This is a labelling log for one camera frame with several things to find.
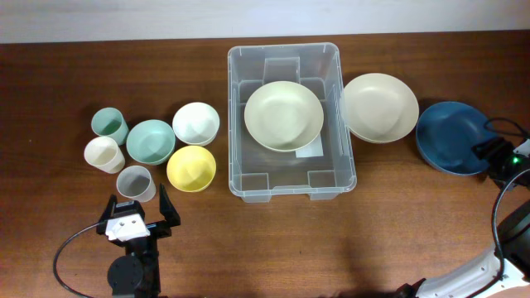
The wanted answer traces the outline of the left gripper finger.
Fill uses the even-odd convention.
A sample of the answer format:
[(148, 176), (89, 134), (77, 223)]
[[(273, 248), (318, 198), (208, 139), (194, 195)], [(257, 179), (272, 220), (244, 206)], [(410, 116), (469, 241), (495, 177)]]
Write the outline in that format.
[(111, 219), (113, 217), (114, 208), (115, 208), (116, 203), (117, 203), (116, 195), (110, 195), (108, 203), (107, 203), (107, 205), (106, 205), (101, 217), (99, 218), (99, 223), (100, 224), (105, 223), (106, 221), (108, 221), (109, 219)]
[(159, 184), (159, 210), (170, 228), (181, 225), (181, 217), (172, 204), (163, 184)]

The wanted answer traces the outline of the dark blue plate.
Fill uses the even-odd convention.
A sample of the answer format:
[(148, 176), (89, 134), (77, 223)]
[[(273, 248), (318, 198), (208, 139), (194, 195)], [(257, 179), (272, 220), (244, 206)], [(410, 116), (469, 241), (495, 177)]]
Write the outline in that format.
[(452, 175), (476, 175), (488, 169), (472, 147), (497, 136), (484, 129), (487, 117), (465, 103), (435, 103), (419, 117), (417, 149), (435, 169)]

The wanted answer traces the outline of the beige plate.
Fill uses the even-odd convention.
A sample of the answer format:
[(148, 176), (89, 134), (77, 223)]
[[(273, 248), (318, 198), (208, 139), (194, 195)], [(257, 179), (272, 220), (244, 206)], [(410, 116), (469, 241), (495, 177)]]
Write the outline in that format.
[(400, 79), (369, 73), (344, 87), (341, 113), (356, 137), (382, 144), (402, 139), (413, 130), (419, 118), (419, 103)]

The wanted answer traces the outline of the cream plate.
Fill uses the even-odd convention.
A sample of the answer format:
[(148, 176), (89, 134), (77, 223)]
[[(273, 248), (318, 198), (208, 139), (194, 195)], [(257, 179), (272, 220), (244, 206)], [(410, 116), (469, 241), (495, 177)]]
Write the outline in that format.
[(243, 119), (257, 143), (272, 151), (291, 152), (320, 134), (325, 115), (320, 100), (307, 87), (275, 81), (251, 94)]

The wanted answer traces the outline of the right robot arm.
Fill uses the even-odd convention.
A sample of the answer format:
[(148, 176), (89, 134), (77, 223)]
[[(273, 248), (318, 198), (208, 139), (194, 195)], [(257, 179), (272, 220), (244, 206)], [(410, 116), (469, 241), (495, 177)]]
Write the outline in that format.
[(393, 297), (490, 297), (529, 285), (529, 203), (524, 202), (502, 222), (498, 221), (499, 206), (506, 193), (517, 185), (529, 187), (529, 140), (514, 146), (495, 137), (472, 147), (472, 151), (488, 162), (488, 175), (500, 187), (491, 215), (494, 244), (452, 272), (402, 285)]

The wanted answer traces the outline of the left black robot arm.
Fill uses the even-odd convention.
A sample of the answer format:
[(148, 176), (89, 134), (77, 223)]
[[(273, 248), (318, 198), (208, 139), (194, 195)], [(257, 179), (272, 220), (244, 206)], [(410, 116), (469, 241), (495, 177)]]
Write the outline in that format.
[(157, 297), (161, 293), (157, 242), (169, 238), (171, 229), (181, 224), (164, 185), (159, 185), (159, 210), (164, 219), (146, 223), (139, 202), (119, 203), (115, 195), (110, 196), (96, 233), (125, 249), (108, 269), (113, 297)]

